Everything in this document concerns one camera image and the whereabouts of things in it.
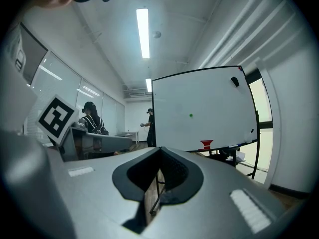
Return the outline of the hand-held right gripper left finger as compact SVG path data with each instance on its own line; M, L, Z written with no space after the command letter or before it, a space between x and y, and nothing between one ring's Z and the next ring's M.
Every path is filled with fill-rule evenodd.
M59 193L72 217L78 239L160 239L161 219L146 223L145 192L137 182L154 179L141 165L157 152L146 148L113 157L64 162L49 148L51 171Z

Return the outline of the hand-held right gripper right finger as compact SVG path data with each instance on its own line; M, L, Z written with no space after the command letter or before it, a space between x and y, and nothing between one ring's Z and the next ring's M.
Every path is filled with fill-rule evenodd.
M148 239L271 239L285 209L268 190L236 168L188 152L162 148L188 169L166 190L160 211L144 229Z

